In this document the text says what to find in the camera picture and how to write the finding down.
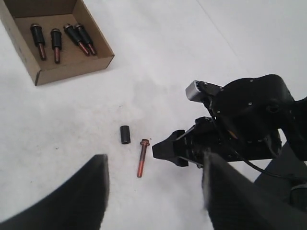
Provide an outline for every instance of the black cylindrical spacer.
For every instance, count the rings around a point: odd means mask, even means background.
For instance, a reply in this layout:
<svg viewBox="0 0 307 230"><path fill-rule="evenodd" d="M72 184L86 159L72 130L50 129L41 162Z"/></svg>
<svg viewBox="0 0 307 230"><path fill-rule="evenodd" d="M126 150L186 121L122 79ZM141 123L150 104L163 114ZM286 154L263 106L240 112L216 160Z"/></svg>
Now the black cylindrical spacer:
<svg viewBox="0 0 307 230"><path fill-rule="evenodd" d="M43 44L45 45L45 39L44 39L44 35L43 35L43 30L42 27L39 24L32 24L30 27L31 33L32 33L32 37L34 40L34 44L36 46L38 46L39 44Z"/></svg>
<svg viewBox="0 0 307 230"><path fill-rule="evenodd" d="M120 127L120 137L123 145L131 143L129 126Z"/></svg>
<svg viewBox="0 0 307 230"><path fill-rule="evenodd" d="M66 24L64 25L64 31L68 35L68 37L73 41L73 43L77 46L79 42L82 42L81 36L75 31L72 25Z"/></svg>
<svg viewBox="0 0 307 230"><path fill-rule="evenodd" d="M62 33L59 29L51 30L51 46L54 50L56 47L62 50Z"/></svg>
<svg viewBox="0 0 307 230"><path fill-rule="evenodd" d="M76 24L75 30L80 34L84 44L93 45L93 41L92 41L90 35L88 34L88 32L86 31L85 27L82 24L80 24L80 23Z"/></svg>

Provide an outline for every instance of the wire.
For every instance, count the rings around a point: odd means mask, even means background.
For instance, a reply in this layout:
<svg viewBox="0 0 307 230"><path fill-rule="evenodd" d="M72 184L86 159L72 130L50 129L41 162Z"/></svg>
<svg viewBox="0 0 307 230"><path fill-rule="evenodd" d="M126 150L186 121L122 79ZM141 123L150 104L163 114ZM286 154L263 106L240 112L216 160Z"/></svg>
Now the wire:
<svg viewBox="0 0 307 230"><path fill-rule="evenodd" d="M257 170L260 173L266 174L268 176L272 176L272 177L276 177L276 178L280 178L280 179L286 179L286 180L295 180L295 181L304 181L307 182L307 177L300 177L300 176L294 176L294 175L279 175L279 174L275 174L272 172L269 172L268 170L259 168L258 166L256 166L255 164L253 164L252 162L246 160L244 157L242 157L232 146L231 144L228 142L227 138L225 138L225 136L223 135L223 132L220 130L220 128L217 125L217 121L216 118L212 112L211 109L208 109L209 114L212 118L213 124L215 126L215 128L217 129L217 131L219 132L221 138L224 140L224 142L226 143L226 145L228 146L228 148L243 162L245 162L248 166L252 167L253 169Z"/></svg>

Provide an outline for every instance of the bolt with rubber sleeve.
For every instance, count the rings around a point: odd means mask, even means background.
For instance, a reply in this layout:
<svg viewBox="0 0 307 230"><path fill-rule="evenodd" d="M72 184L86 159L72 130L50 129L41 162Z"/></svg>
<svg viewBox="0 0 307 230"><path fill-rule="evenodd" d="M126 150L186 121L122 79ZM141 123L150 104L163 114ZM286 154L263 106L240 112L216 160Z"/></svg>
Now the bolt with rubber sleeve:
<svg viewBox="0 0 307 230"><path fill-rule="evenodd" d="M61 62L60 51L62 50L62 33L59 29L51 30L51 45L54 51L54 62L59 64Z"/></svg>
<svg viewBox="0 0 307 230"><path fill-rule="evenodd" d="M83 40L83 43L85 45L87 45L91 54L96 55L97 51L94 47L93 40L91 39L90 35L86 31L85 27L81 23L78 23L78 24L75 25L75 30L79 33L79 35L81 36L81 38Z"/></svg>
<svg viewBox="0 0 307 230"><path fill-rule="evenodd" d="M38 48L39 56L42 61L47 60L46 52L45 52L45 39L43 35L43 29L39 24L32 24L30 26L31 34L33 37L33 41L35 46Z"/></svg>
<svg viewBox="0 0 307 230"><path fill-rule="evenodd" d="M63 26L63 28L64 28L65 33L72 40L72 42L76 46L78 46L85 55L89 56L90 52L87 50L87 48L83 44L81 36L77 33L77 31L75 31L73 26L70 24L66 24Z"/></svg>

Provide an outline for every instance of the open cardboard box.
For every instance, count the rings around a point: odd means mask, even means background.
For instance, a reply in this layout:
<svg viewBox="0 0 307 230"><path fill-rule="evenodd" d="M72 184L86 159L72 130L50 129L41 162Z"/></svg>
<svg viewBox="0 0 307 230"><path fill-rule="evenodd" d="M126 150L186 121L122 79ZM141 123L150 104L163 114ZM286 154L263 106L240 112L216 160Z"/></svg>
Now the open cardboard box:
<svg viewBox="0 0 307 230"><path fill-rule="evenodd" d="M82 0L0 0L2 22L35 85L42 85L108 67L114 53ZM84 53L64 33L63 25L81 23L91 36L97 56ZM40 59L30 31L32 23L43 27L47 61ZM50 32L59 28L63 49L55 64Z"/></svg>

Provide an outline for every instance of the white surface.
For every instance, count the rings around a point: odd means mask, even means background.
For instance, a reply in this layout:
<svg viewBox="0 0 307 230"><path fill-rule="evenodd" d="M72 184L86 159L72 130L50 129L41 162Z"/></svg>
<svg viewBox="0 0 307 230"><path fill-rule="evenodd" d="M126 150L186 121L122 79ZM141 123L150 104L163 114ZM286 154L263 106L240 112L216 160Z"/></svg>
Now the white surface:
<svg viewBox="0 0 307 230"><path fill-rule="evenodd" d="M155 144L207 115L185 88L267 73L306 95L304 1L85 0L116 57L106 71L34 87L0 27L0 221L33 205L93 155L109 155L103 229L212 229L201 171L153 159L137 179L139 141ZM119 127L129 125L123 146ZM267 162L260 162L262 167ZM257 173L235 167L253 180Z"/></svg>

